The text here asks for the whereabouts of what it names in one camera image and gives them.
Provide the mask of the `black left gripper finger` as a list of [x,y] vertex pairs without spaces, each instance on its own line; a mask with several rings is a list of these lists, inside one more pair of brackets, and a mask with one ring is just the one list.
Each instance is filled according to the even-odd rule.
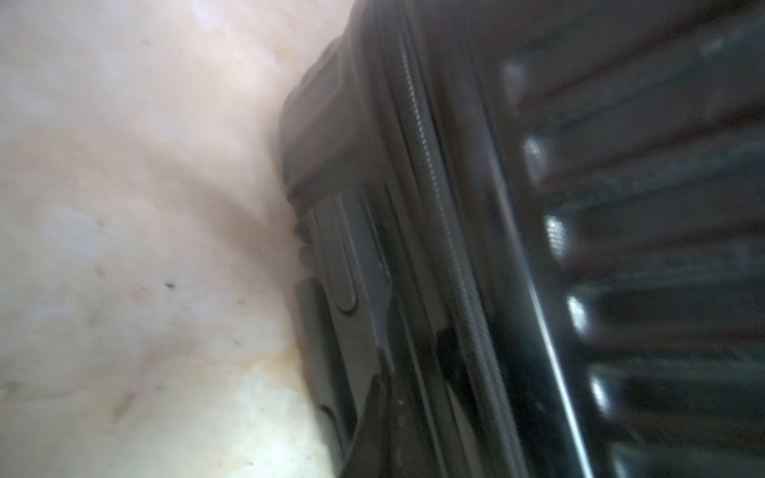
[[349,381],[337,386],[339,477],[452,477],[437,423],[444,380],[430,374],[380,372],[356,408]]

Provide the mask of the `black ribbed hard suitcase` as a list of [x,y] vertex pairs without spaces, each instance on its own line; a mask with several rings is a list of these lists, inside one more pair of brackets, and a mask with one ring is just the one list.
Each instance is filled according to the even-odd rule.
[[762,2],[358,1],[280,153],[336,475],[380,372],[452,477],[763,475]]

